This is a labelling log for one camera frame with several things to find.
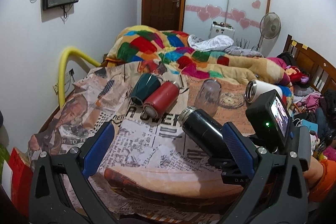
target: white cloth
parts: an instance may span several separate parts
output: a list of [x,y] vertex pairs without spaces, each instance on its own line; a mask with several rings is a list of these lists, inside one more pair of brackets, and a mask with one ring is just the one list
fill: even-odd
[[188,37],[189,47],[200,52],[218,51],[222,52],[227,47],[232,46],[234,41],[231,37],[220,34],[209,40],[203,40],[195,35],[190,35]]

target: clear glass cup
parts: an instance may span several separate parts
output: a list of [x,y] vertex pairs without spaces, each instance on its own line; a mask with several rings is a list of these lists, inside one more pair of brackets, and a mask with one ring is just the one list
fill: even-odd
[[216,114],[222,87],[217,80],[208,79],[203,82],[194,106],[203,109],[211,117]]

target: power outlet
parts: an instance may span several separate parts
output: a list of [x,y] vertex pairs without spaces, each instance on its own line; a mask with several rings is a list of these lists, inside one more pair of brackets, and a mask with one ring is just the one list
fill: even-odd
[[[75,74],[74,70],[71,69],[64,75],[64,85],[66,85],[71,81],[71,76],[74,74]],[[55,90],[55,93],[58,94],[58,82],[55,85],[53,85],[53,88]]]

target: bed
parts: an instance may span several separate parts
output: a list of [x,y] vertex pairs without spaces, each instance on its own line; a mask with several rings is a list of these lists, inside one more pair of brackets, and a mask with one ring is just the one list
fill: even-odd
[[336,90],[336,68],[320,54],[288,35],[284,52],[290,52],[299,67],[310,74],[310,86],[322,94],[327,89]]
[[[146,26],[122,31],[108,54],[106,67],[92,69],[76,82],[64,107],[32,136],[32,168],[41,151],[55,155],[80,147],[103,122],[109,121],[115,127],[115,139],[89,181],[111,211],[171,223],[217,221],[242,188],[222,183],[221,172],[207,164],[207,155],[181,130],[178,115],[194,103],[204,79],[217,78],[222,96],[214,118],[222,124],[232,121],[245,136],[253,134],[245,117],[246,84],[259,78],[286,85],[287,75],[266,58],[236,58],[220,52],[200,54],[188,47],[187,36]],[[317,78],[312,81],[314,89],[336,87],[335,68],[316,52],[305,49],[290,36],[286,50],[295,54],[298,65],[312,78]],[[161,119],[149,118],[141,107],[130,103],[130,91],[145,72],[180,85],[177,103]],[[64,184],[74,207],[81,211],[67,177]]]

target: hand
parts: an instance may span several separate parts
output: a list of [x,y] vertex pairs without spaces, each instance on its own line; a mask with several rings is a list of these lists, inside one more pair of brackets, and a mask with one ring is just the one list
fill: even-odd
[[317,159],[311,157],[310,166],[308,171],[303,172],[303,176],[306,179],[309,189],[314,188],[323,176],[323,165],[319,163]]

